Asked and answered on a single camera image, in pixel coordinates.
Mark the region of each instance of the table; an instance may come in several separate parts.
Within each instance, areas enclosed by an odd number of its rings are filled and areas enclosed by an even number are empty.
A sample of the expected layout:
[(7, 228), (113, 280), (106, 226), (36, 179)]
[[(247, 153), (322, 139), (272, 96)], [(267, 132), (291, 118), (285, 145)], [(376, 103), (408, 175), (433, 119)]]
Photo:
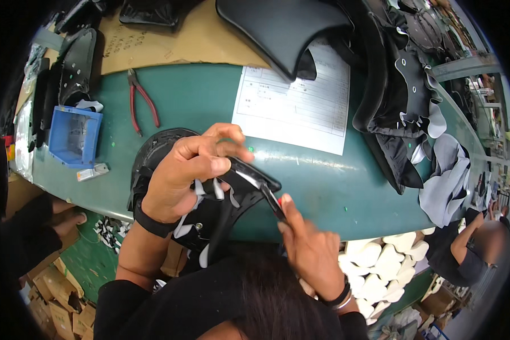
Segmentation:
[[(153, 99), (160, 129), (190, 128), (204, 132), (215, 122), (230, 122), (241, 74), (240, 66), (186, 64), (136, 70), (140, 83)], [(351, 75), (350, 110), (343, 156), (258, 138), (246, 139), (254, 149), (254, 165), (280, 180), (282, 192), (292, 195), (300, 211), (321, 229), (338, 232), (342, 240), (380, 237), (432, 227), (418, 203), (418, 190), (407, 188), (400, 196), (387, 182), (361, 134), (351, 126), (364, 79)], [(441, 106), (448, 130), (465, 146), (473, 160), (471, 192), (483, 154), (476, 134), (459, 108), (440, 88)], [(130, 122), (129, 86), (126, 72), (104, 76), (93, 99), (103, 103), (96, 162), (106, 162), (110, 172), (78, 183), (76, 169), (68, 169), (49, 153), (47, 146), (35, 151), (33, 182), (61, 199), (94, 212), (132, 221), (127, 211), (130, 172), (143, 142), (157, 129), (149, 107), (136, 100), (139, 138)], [(417, 169), (425, 180), (428, 160)], [(231, 237), (239, 240), (278, 241), (276, 218), (266, 202), (260, 202), (236, 223)]]

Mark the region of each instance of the white paper scrap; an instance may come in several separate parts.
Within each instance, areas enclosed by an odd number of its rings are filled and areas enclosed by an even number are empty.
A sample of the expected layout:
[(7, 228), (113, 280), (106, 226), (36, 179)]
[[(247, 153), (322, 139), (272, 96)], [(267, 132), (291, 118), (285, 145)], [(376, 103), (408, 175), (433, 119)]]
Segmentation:
[(314, 41), (309, 50), (315, 80), (289, 84), (272, 70), (244, 66), (232, 123), (251, 137), (342, 155), (350, 67), (325, 41)]

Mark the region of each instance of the red-handled pliers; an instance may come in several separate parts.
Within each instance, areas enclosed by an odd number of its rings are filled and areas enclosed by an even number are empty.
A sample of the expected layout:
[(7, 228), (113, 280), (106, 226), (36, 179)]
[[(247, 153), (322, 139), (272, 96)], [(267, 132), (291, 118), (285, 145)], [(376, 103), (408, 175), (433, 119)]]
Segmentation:
[(138, 83), (138, 80), (136, 79), (136, 72), (134, 72), (133, 69), (128, 69), (127, 71), (128, 76), (128, 84), (130, 85), (130, 118), (132, 119), (132, 125), (134, 126), (134, 130), (136, 133), (142, 137), (142, 130), (140, 130), (140, 127), (138, 126), (138, 123), (136, 122), (136, 107), (134, 106), (134, 97), (136, 94), (136, 90), (142, 94), (143, 99), (146, 100), (147, 104), (150, 106), (151, 113), (153, 114), (153, 120), (155, 121), (155, 126), (160, 126), (159, 116), (156, 113), (156, 107), (155, 104), (153, 104), (153, 101), (151, 98), (147, 95), (147, 92), (143, 89), (143, 87)]

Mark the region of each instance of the person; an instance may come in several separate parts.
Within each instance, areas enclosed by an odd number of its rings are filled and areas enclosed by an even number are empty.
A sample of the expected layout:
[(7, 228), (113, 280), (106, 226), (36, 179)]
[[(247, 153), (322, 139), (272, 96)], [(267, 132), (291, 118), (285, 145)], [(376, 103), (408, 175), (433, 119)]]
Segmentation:
[(489, 217), (491, 221), (500, 221), (501, 218), (506, 218), (508, 216), (508, 211), (510, 208), (508, 206), (503, 206), (499, 210), (499, 201), (496, 200), (492, 203), (490, 203), (489, 207), (487, 208), (487, 211), (489, 213)]
[(15, 278), (22, 277), (48, 255), (61, 249), (61, 238), (76, 225), (87, 221), (85, 213), (77, 213), (55, 226), (49, 225), (54, 214), (72, 207), (75, 205), (44, 193), (2, 222), (0, 231), (7, 241), (3, 247), (4, 257)]
[(474, 209), (467, 210), (465, 220), (467, 226), (460, 233), (458, 220), (425, 237), (428, 264), (457, 287), (478, 282), (497, 262), (510, 236), (509, 226), (503, 221), (484, 221), (483, 213)]
[[(143, 213), (171, 223), (191, 211), (194, 179), (223, 175), (231, 167), (226, 156), (253, 160), (244, 140), (232, 124), (178, 140), (153, 173)], [(95, 339), (367, 339), (365, 318), (338, 266), (339, 236), (304, 220), (290, 195), (281, 204), (287, 222), (278, 228), (287, 257), (234, 254), (171, 279), (155, 294), (171, 235), (158, 237), (135, 221), (122, 243), (115, 281), (99, 290)], [(305, 293), (297, 276), (320, 301)]]

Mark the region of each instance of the bracelet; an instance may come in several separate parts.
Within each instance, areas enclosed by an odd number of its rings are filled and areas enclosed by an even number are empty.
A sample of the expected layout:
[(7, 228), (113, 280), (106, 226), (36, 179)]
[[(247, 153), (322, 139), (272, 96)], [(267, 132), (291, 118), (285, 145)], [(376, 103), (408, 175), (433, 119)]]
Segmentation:
[(176, 229), (180, 219), (178, 219), (174, 223), (161, 223), (155, 221), (154, 219), (152, 219), (143, 212), (142, 199), (143, 198), (139, 199), (136, 202), (136, 207), (134, 208), (134, 219), (151, 234), (157, 235), (162, 238), (166, 238), (168, 234), (170, 234), (170, 232)]
[(348, 304), (349, 302), (351, 301), (351, 295), (350, 297), (346, 300), (346, 302), (342, 303), (341, 305), (339, 306), (334, 306), (332, 309), (334, 309), (335, 311), (339, 310), (340, 308), (344, 307), (346, 304)]
[(342, 290), (342, 293), (340, 294), (340, 296), (338, 296), (333, 301), (325, 301), (324, 299), (320, 299), (320, 301), (327, 307), (330, 307), (332, 309), (338, 309), (337, 306), (340, 306), (342, 304), (342, 302), (344, 301), (344, 299), (347, 297), (347, 295), (350, 293), (350, 283), (347, 281), (346, 275), (344, 275), (344, 283), (345, 283), (344, 290)]

